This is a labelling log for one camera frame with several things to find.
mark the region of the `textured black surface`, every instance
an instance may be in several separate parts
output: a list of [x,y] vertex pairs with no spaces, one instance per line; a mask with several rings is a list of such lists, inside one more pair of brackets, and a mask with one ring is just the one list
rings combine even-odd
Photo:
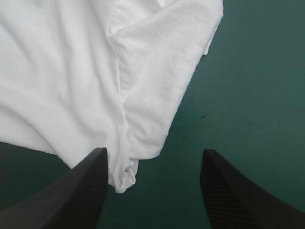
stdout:
[[108,184],[105,148],[33,197],[0,212],[1,229],[94,229]]
[[246,178],[215,150],[203,153],[201,189],[213,229],[304,229],[305,214]]

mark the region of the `wrinkled cloth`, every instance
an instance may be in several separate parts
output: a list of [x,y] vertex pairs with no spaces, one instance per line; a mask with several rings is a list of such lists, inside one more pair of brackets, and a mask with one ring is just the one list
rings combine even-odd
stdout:
[[159,155],[222,0],[1,0],[0,141],[74,167],[109,154],[109,184]]

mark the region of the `dark green table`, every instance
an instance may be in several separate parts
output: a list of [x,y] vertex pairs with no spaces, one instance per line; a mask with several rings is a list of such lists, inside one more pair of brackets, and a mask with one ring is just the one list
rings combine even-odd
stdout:
[[[204,148],[305,211],[304,11],[304,0],[225,0],[161,155],[140,162],[125,194],[109,187],[99,228],[210,228],[199,186]],[[56,156],[0,144],[0,209],[67,170]]]

